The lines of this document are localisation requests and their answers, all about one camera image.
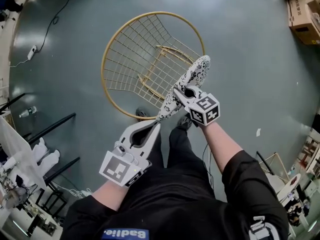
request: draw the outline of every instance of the concrete floor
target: concrete floor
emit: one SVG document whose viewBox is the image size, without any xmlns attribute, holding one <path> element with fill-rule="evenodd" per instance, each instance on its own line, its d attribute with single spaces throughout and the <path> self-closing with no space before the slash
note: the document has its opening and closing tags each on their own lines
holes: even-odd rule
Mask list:
<svg viewBox="0 0 320 240">
<path fill-rule="evenodd" d="M 50 20 L 65 1 L 30 0 L 24 6 L 12 64 L 24 61 L 33 45 L 42 44 Z M 101 59 L 120 26 L 151 11 L 179 14 L 198 29 L 211 57 L 203 90 L 220 101 L 218 122 L 226 132 L 252 156 L 256 150 L 264 157 L 278 152 L 290 168 L 317 110 L 320 49 L 305 46 L 292 35 L 284 0 L 70 0 L 58 24 L 51 26 L 42 52 L 10 71 L 10 96 L 29 93 L 11 108 L 17 130 L 35 133 L 76 112 L 75 119 L 44 139 L 52 149 L 60 150 L 58 167 L 81 157 L 64 173 L 79 189 L 94 191 L 103 184 L 105 178 L 98 171 L 105 153 L 135 120 L 119 113 L 105 97 Z M 174 25 L 168 28 L 172 36 L 199 50 L 189 32 Z M 131 113 L 139 105 L 156 113 L 130 93 L 112 95 Z M 38 112 L 19 119 L 19 112 L 30 106 Z M 179 116 L 162 124 L 165 161 L 168 136 Z M 261 135 L 256 137 L 258 128 Z M 189 138 L 194 152 L 202 156 L 206 141 L 200 130 L 192 127 Z M 226 200 L 214 161 L 211 172 L 216 197 Z"/>
</svg>

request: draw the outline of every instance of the patterned fabric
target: patterned fabric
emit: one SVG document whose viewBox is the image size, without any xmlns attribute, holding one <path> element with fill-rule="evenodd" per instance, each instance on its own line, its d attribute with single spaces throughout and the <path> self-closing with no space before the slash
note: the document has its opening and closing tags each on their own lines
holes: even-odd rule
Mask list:
<svg viewBox="0 0 320 240">
<path fill-rule="evenodd" d="M 204 79 L 207 76 L 208 70 L 210 68 L 210 57 L 204 55 L 198 58 L 185 72 L 179 80 L 171 87 L 165 96 L 164 102 L 160 108 L 160 111 L 156 117 L 156 120 L 164 120 L 176 114 L 183 105 L 175 97 L 173 89 L 177 88 L 181 92 L 185 92 L 186 86 L 188 84 L 194 85 L 196 87 L 201 87 Z"/>
</svg>

